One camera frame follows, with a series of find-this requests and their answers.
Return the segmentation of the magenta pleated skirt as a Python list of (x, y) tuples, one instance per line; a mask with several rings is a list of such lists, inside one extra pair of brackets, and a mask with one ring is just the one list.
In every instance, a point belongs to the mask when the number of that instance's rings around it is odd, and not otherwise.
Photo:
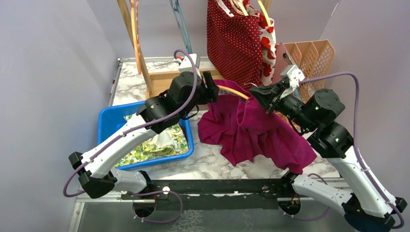
[(305, 138), (278, 115), (266, 114), (258, 101), (237, 83), (215, 80), (215, 84), (234, 89), (248, 99), (222, 94), (216, 102), (209, 103), (208, 111), (198, 122), (201, 143), (221, 145), (221, 155), (233, 166), (263, 155), (277, 167), (301, 174), (316, 159)]

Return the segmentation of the grey-blue hanger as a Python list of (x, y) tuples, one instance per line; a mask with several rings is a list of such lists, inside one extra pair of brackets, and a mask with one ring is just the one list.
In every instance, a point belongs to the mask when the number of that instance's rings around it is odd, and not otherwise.
[(169, 0), (172, 12), (174, 14), (176, 24), (181, 34), (182, 41), (188, 53), (192, 54), (192, 46), (190, 42), (189, 32), (186, 25), (186, 21), (179, 4), (179, 0)]

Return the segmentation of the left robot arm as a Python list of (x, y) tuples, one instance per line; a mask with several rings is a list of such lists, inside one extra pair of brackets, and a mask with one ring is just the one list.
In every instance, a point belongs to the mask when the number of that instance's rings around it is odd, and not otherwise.
[(189, 119), (199, 105), (216, 102), (219, 87), (212, 74), (182, 72), (168, 90), (147, 99), (120, 129), (88, 152), (73, 152), (69, 161), (78, 175), (81, 193), (100, 198), (111, 191), (127, 191), (147, 198), (154, 187), (144, 171), (128, 172), (115, 168), (123, 157), (165, 129)]

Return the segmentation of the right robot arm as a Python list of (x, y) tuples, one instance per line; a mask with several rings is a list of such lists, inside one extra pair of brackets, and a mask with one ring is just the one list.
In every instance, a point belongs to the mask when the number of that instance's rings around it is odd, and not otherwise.
[(268, 114), (277, 111), (292, 123), (310, 133), (311, 148), (331, 163), (342, 175), (350, 191), (336, 189), (305, 174), (287, 172), (279, 183), (286, 197), (297, 193), (319, 201), (342, 214), (360, 232), (388, 232), (395, 224), (393, 214), (399, 214), (407, 202), (388, 191), (378, 192), (374, 174), (355, 154), (353, 137), (336, 122), (345, 109), (338, 95), (330, 89), (320, 89), (307, 101), (293, 95), (282, 97), (285, 84), (251, 87), (250, 94)]

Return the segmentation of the wooden hanger metal hook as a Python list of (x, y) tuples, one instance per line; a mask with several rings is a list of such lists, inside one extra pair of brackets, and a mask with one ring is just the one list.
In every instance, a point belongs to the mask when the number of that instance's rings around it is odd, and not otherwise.
[(246, 104), (256, 104), (257, 100), (254, 96), (252, 96), (248, 91), (243, 89), (240, 85), (236, 82), (228, 81), (228, 80), (217, 80), (216, 85), (220, 88), (220, 95), (221, 94), (230, 94), (235, 95), (240, 98), (242, 102)]

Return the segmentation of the orange wavy hanger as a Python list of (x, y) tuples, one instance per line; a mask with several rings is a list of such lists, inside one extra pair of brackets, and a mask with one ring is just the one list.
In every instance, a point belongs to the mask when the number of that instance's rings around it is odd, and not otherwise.
[(131, 26), (132, 26), (133, 48), (134, 48), (138, 73), (142, 74), (141, 58), (143, 57), (143, 55), (142, 55), (141, 48), (140, 48), (139, 21), (138, 21), (139, 1), (138, 0), (130, 0), (130, 4), (131, 4)]

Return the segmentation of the lemon print skirt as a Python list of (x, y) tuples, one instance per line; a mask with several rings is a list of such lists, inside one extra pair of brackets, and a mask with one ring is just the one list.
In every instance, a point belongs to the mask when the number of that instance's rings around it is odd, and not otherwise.
[(188, 141), (183, 128), (180, 124), (176, 124), (137, 146), (123, 157), (115, 167), (185, 154), (188, 151)]

